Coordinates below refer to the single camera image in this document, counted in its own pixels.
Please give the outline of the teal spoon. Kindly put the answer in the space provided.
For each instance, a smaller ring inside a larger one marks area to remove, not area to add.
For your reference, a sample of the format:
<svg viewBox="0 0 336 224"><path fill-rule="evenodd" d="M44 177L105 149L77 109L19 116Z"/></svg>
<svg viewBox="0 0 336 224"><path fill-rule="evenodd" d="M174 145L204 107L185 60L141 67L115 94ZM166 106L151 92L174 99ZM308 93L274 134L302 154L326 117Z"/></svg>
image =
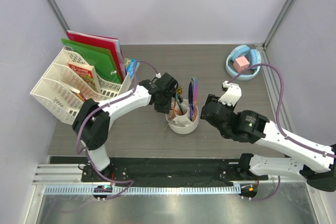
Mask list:
<svg viewBox="0 0 336 224"><path fill-rule="evenodd" d="M180 95L178 95L177 93L175 94L175 101L176 101L176 103L179 107L181 115L183 115L184 111L183 111L183 107L182 107L182 104L181 104L181 101L180 101Z"/></svg>

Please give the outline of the gold spoon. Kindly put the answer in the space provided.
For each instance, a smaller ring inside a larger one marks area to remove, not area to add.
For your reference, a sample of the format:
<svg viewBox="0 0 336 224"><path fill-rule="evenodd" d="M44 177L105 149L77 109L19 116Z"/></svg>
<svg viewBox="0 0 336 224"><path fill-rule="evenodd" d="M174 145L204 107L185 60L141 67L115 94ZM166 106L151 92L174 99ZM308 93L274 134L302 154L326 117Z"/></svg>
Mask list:
<svg viewBox="0 0 336 224"><path fill-rule="evenodd" d="M177 87L177 89L176 89L176 93L177 93L178 95L182 95L182 93L183 93L183 89L182 89L181 86L178 86L178 87Z"/></svg>

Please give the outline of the orange chopstick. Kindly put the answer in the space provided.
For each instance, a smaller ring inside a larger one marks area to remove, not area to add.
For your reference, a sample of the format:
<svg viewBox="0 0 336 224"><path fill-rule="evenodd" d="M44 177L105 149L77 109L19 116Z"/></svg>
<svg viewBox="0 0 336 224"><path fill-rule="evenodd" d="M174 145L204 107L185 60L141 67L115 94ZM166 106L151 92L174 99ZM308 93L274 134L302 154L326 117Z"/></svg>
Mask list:
<svg viewBox="0 0 336 224"><path fill-rule="evenodd" d="M172 107L171 107L171 115L169 117L169 120L172 121L177 115L179 115L179 110L178 110L178 106L176 105L176 102L173 103Z"/></svg>

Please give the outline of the blue metallic knife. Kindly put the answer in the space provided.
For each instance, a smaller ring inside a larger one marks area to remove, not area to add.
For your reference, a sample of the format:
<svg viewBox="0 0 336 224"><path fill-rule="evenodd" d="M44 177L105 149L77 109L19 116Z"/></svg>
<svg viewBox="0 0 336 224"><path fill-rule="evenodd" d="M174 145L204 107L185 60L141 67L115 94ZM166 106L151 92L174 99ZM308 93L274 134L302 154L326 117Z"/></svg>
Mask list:
<svg viewBox="0 0 336 224"><path fill-rule="evenodd" d="M191 81L188 86L188 104L190 108L190 119L193 122L193 116L194 116L194 77L191 77Z"/></svg>

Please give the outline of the white round divided container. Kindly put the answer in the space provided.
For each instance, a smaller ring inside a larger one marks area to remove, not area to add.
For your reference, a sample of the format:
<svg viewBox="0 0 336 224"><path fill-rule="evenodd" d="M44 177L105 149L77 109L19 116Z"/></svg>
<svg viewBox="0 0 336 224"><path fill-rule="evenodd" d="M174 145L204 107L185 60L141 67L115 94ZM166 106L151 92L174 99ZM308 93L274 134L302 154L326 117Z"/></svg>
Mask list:
<svg viewBox="0 0 336 224"><path fill-rule="evenodd" d="M187 115L184 116L176 116L173 121L179 122L183 125L185 125L185 127L179 127L179 126L175 126L175 125L168 125L168 127L175 133L180 134L180 135L186 135L186 134L190 134L192 132L194 132L196 130L196 128L198 127L199 124L199 111L198 111L198 107L196 107L196 119L194 122L191 121L190 119L190 108L189 108L189 104L188 104L188 99L184 99L182 104L185 104L188 107L188 112ZM165 119L166 121L169 120L169 117L171 115L171 110L169 112L169 114L165 115Z"/></svg>

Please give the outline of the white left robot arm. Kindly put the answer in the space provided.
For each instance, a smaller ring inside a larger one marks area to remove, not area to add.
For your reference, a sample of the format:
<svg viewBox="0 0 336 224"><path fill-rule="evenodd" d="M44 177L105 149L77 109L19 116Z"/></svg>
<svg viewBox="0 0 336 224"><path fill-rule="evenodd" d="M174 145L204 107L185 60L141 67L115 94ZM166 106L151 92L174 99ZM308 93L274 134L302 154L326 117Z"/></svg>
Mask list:
<svg viewBox="0 0 336 224"><path fill-rule="evenodd" d="M87 151L88 160L94 167L93 174L105 182L112 174L110 158L105 142L113 122L119 117L140 107L154 105L156 112L168 114L178 81L170 74L157 75L153 80L140 81L133 89L112 99L84 102L72 124L77 139Z"/></svg>

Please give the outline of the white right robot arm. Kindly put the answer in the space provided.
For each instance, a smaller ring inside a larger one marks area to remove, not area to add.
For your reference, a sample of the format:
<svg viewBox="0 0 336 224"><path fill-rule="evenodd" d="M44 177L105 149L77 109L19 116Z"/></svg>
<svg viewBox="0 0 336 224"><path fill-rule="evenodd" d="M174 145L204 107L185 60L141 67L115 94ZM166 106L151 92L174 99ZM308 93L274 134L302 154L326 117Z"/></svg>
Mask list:
<svg viewBox="0 0 336 224"><path fill-rule="evenodd" d="M286 155L285 158L269 159L243 154L243 162L237 166L239 177L298 176L315 189L335 191L335 145L317 144L284 130L257 112L235 113L234 109L234 103L209 94L200 118L216 128L223 138L265 146Z"/></svg>

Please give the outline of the blue card box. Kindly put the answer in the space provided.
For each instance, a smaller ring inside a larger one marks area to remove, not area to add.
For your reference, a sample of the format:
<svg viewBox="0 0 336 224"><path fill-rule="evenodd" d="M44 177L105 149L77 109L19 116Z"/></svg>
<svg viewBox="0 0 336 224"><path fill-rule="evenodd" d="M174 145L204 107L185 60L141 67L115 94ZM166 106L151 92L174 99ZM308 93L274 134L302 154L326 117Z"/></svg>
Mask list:
<svg viewBox="0 0 336 224"><path fill-rule="evenodd" d="M124 58L124 63L126 67L126 71L130 79L133 78L134 73L137 71L139 62L133 58Z"/></svg>

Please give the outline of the pink cube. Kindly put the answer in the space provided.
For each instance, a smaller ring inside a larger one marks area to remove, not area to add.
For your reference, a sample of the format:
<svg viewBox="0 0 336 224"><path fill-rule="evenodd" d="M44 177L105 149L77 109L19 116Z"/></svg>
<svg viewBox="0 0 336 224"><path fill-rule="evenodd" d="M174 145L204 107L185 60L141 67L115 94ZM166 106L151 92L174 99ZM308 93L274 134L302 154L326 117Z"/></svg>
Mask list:
<svg viewBox="0 0 336 224"><path fill-rule="evenodd" d="M233 62L234 69L241 73L243 70L247 69L250 66L250 62L245 56L237 57Z"/></svg>

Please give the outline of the red folder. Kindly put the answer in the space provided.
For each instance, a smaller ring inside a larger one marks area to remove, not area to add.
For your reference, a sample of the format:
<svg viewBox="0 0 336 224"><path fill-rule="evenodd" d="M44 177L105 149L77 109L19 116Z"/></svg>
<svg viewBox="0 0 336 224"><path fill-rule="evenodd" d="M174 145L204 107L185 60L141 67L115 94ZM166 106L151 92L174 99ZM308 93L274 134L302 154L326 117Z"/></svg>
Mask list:
<svg viewBox="0 0 336 224"><path fill-rule="evenodd" d="M68 38L75 42L108 49L112 54L114 63L117 66L119 73L123 76L125 75L124 60L120 50L118 49L118 43L116 39L78 33L71 30L67 30L66 33Z"/></svg>

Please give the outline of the green folder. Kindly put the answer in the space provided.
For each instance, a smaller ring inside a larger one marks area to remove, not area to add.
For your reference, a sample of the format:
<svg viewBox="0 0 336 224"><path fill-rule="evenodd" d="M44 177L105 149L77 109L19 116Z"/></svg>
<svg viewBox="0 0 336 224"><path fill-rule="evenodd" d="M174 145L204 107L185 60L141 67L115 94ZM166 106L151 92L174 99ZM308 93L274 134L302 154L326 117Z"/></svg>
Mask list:
<svg viewBox="0 0 336 224"><path fill-rule="evenodd" d="M83 59L91 66L94 66L97 74L106 81L122 84L122 77L119 74L112 54L104 48L75 42L62 38L64 46L71 47L73 51L80 54Z"/></svg>

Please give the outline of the light blue headphones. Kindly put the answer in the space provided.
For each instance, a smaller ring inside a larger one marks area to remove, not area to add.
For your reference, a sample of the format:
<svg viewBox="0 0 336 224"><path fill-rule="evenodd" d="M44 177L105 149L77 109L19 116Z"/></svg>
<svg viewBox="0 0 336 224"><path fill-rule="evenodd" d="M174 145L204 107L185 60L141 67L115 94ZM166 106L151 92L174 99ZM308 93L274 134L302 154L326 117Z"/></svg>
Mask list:
<svg viewBox="0 0 336 224"><path fill-rule="evenodd" d="M248 67L261 63L261 54L247 45L234 48L225 62L225 69L231 77L237 76Z"/></svg>

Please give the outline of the white plastic file organizer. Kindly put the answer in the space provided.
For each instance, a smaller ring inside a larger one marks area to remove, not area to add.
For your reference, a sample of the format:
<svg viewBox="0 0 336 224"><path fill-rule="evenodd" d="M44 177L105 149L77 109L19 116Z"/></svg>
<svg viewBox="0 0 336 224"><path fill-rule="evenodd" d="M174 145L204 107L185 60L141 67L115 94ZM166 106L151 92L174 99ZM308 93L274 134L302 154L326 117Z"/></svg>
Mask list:
<svg viewBox="0 0 336 224"><path fill-rule="evenodd" d="M83 102L67 87L66 79L68 77L78 82L78 86L82 88L83 93L87 92L88 96L99 99L96 102L114 98L130 89L133 78L130 79L128 74L122 84L109 82L98 77L101 92L96 93L68 67L69 61L87 64L81 55L72 51L71 47L64 46L30 92L62 123L72 125L83 105Z"/></svg>

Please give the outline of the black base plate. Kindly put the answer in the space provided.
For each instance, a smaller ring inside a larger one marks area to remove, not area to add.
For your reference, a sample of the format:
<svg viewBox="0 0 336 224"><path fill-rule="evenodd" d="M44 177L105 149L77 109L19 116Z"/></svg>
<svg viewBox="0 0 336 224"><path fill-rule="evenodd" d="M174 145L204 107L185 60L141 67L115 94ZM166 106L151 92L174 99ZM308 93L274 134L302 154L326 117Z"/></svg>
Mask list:
<svg viewBox="0 0 336 224"><path fill-rule="evenodd" d="M220 187L233 181L268 180L254 175L239 159L111 158L101 173L113 180L133 180L134 187Z"/></svg>

